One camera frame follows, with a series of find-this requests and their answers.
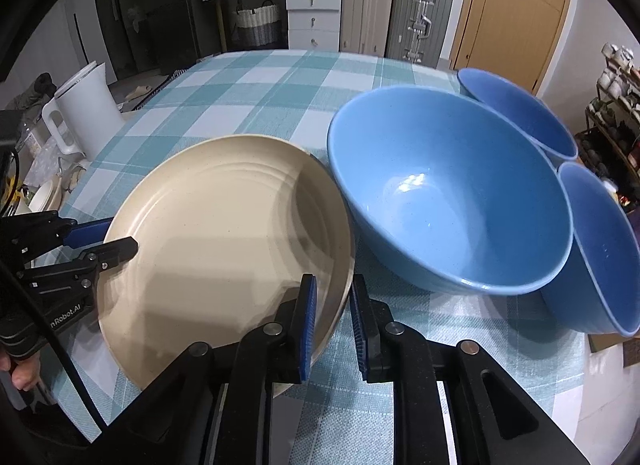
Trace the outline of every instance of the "desk leg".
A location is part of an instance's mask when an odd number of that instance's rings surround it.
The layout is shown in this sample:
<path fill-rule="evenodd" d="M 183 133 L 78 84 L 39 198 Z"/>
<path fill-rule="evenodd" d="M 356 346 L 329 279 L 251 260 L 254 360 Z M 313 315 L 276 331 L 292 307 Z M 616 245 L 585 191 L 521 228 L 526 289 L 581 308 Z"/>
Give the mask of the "desk leg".
<path fill-rule="evenodd" d="M 216 0 L 216 14 L 218 15 L 218 32 L 220 33 L 220 47 L 222 53 L 228 52 L 226 48 L 225 23 L 222 20 L 222 5 L 220 0 Z"/>

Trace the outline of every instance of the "kettle lid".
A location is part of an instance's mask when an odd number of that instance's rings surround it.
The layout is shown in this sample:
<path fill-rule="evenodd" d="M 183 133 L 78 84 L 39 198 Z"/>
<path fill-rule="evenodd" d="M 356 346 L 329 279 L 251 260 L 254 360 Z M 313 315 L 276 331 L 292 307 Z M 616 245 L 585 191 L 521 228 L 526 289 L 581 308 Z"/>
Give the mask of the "kettle lid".
<path fill-rule="evenodd" d="M 97 62 L 91 61 L 89 64 L 87 64 L 84 68 L 82 68 L 82 70 L 80 70 L 78 73 L 76 73 L 74 76 L 72 76 L 68 81 L 66 81 L 62 86 L 60 86 L 60 88 L 58 89 L 58 91 L 56 91 L 56 93 L 54 94 L 54 97 L 62 97 L 62 95 L 64 93 L 66 93 L 67 91 L 69 91 L 73 86 L 75 86 L 77 83 L 79 83 L 84 77 L 86 77 L 87 75 L 89 75 L 91 73 L 91 71 L 96 67 Z"/>

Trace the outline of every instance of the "woven basket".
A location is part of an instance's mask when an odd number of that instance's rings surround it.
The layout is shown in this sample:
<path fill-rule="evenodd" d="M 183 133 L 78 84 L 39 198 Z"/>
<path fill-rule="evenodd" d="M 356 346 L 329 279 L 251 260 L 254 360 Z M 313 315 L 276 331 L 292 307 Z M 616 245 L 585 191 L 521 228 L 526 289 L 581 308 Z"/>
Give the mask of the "woven basket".
<path fill-rule="evenodd" d="M 280 9 L 265 5 L 236 12 L 238 37 L 244 47 L 264 46 L 280 41 Z"/>

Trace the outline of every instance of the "door frame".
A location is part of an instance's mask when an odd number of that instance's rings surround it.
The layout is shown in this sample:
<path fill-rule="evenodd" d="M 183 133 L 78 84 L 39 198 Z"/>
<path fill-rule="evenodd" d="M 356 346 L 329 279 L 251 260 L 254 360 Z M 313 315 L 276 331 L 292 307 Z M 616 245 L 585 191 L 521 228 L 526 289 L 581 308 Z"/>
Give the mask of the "door frame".
<path fill-rule="evenodd" d="M 569 3 L 571 0 L 564 0 L 564 4 L 562 5 L 562 13 L 560 15 L 560 22 L 558 23 L 558 29 L 556 30 L 556 35 L 554 36 L 554 40 L 551 43 L 551 48 L 549 49 L 548 54 L 546 55 L 545 63 L 542 67 L 542 71 L 538 76 L 538 82 L 533 88 L 533 95 L 538 93 L 540 89 L 540 85 L 546 75 L 546 71 L 549 68 L 549 64 L 551 64 L 551 59 L 556 52 L 556 48 L 558 47 L 558 42 L 560 40 L 560 36 L 562 35 L 562 30 L 564 29 L 564 24 L 566 21 L 566 16 L 569 11 Z M 458 56 L 460 55 L 460 46 L 462 45 L 462 38 L 465 35 L 466 24 L 469 19 L 469 12 L 471 11 L 471 3 L 472 0 L 462 0 L 462 10 L 460 10 L 460 17 L 458 19 L 458 25 L 456 26 L 456 35 L 453 39 L 453 46 L 451 47 L 451 54 L 449 60 L 449 69 L 455 70 L 455 65 L 458 61 Z"/>

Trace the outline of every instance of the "silver suitcase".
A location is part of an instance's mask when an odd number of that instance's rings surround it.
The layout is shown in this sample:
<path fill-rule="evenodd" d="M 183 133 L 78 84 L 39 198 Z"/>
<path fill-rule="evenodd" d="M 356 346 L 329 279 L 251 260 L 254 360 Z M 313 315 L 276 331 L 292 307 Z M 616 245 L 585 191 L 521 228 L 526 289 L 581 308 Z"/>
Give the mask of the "silver suitcase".
<path fill-rule="evenodd" d="M 436 68 L 453 0 L 394 0 L 386 56 Z"/>
<path fill-rule="evenodd" d="M 342 0 L 340 51 L 384 57 L 392 0 Z"/>

